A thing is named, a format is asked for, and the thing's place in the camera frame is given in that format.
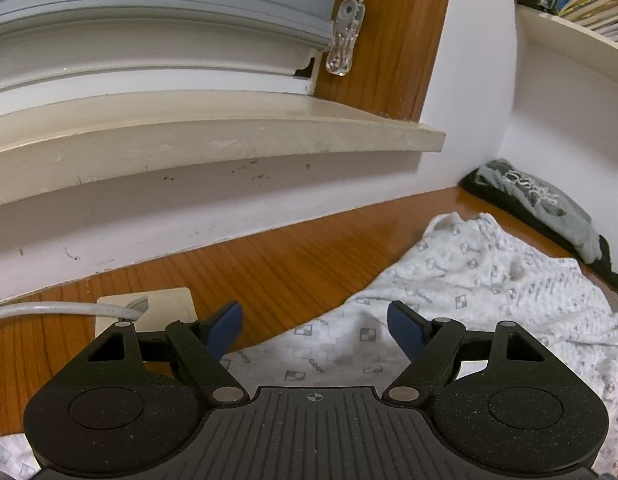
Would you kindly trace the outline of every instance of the wall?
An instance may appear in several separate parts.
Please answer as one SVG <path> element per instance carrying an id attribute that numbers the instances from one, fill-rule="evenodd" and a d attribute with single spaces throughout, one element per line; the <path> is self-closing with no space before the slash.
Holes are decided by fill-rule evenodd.
<path id="1" fill-rule="evenodd" d="M 454 186 L 498 153 L 515 67 L 513 1 L 450 0 L 422 115 L 447 133 L 442 153 L 226 162 L 2 206 L 0 301 L 225 238 Z"/>
<path id="2" fill-rule="evenodd" d="M 618 84 L 529 46 L 500 152 L 593 217 L 618 272 Z"/>

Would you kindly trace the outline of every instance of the white shelf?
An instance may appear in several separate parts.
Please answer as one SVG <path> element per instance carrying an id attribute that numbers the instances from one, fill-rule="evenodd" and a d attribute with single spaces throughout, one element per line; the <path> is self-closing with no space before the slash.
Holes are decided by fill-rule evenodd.
<path id="1" fill-rule="evenodd" d="M 309 96 L 135 92 L 0 116 L 0 205 L 180 166 L 278 155 L 439 152 L 445 134 Z"/>
<path id="2" fill-rule="evenodd" d="M 528 40 L 562 54 L 618 83 L 618 43 L 563 18 L 518 6 Z"/>

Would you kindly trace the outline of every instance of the silver screw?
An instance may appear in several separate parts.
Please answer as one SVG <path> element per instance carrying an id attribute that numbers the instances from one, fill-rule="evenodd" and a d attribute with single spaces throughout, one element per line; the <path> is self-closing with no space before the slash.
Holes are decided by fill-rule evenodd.
<path id="1" fill-rule="evenodd" d="M 398 402 L 411 402 L 412 400 L 416 400 L 419 395 L 419 391 L 410 386 L 396 386 L 389 390 L 389 397 Z"/>
<path id="2" fill-rule="evenodd" d="M 214 390 L 214 399 L 218 402 L 236 402 L 243 398 L 243 391 L 235 386 L 222 386 Z"/>

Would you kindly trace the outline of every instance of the wooden desk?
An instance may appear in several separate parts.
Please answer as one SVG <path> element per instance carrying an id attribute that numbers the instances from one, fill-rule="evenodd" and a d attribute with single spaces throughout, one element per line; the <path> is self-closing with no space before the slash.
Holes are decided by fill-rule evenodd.
<path id="1" fill-rule="evenodd" d="M 95 302 L 111 294 L 186 286 L 198 317 L 228 300 L 243 304 L 244 331 L 236 348 L 244 348 L 339 306 L 420 240 L 433 216 L 451 211 L 465 219 L 489 212 L 506 231 L 546 254 L 568 256 L 507 213 L 450 188 L 165 256 L 24 300 Z M 80 316 L 0 322 L 0 435 L 22 431 L 28 399 L 93 334 L 93 319 Z"/>

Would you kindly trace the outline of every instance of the cable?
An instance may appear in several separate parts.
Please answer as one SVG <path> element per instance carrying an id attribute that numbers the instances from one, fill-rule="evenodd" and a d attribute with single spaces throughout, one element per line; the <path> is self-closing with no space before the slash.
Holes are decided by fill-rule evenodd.
<path id="1" fill-rule="evenodd" d="M 147 299 L 127 307 L 102 303 L 72 303 L 69 301 L 32 301 L 0 306 L 0 319 L 31 314 L 81 314 L 83 316 L 117 317 L 136 321 L 147 311 Z"/>

